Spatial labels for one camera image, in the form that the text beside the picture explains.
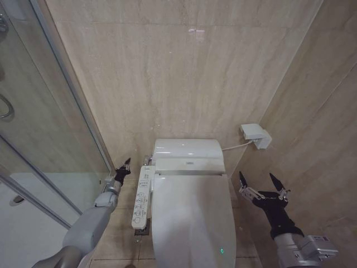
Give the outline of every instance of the toilet lid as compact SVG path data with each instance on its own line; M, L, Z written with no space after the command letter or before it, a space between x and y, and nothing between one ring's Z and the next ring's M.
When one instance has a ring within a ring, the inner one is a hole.
M159 268L233 268L235 227L226 175L156 175L152 237Z

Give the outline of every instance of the shower floor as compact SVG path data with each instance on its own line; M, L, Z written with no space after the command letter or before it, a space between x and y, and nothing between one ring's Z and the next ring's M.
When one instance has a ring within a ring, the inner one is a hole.
M107 174L46 173L47 177L81 210L93 205L100 188L98 178ZM68 223L78 215L32 173L11 177ZM32 267L38 260L55 254L62 247L67 229L34 207L27 200L11 206L17 193L0 183L0 268Z

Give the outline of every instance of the toilet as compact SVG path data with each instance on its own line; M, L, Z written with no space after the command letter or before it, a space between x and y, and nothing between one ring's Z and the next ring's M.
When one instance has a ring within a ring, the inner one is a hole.
M132 226L144 229L151 203L158 268L234 268L235 225L217 140L160 138L141 168Z

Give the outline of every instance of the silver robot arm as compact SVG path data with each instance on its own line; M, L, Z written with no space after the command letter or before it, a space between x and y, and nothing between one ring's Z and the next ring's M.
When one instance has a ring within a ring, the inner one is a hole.
M276 192L256 191L248 187L239 172L240 194L264 210L272 227L271 237L277 244L280 268L321 267L322 262L335 257L338 250L326 236L304 236L285 211L288 204L283 184L270 173Z
M62 246L55 255L41 260L32 268L85 268L118 204L118 195L124 178L130 174L130 158L116 170L117 174L105 192L95 200L67 231Z

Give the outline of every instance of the wall outlet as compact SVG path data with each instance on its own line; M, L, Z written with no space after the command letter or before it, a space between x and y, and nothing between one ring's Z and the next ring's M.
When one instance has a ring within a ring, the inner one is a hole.
M266 149L273 140L272 137L269 135L269 133L266 130L263 130L263 131L264 131L265 137L260 138L254 142L257 149Z
M257 149L266 149L272 141L269 133L259 124L240 125L240 130L243 132L246 140L255 140L254 144Z

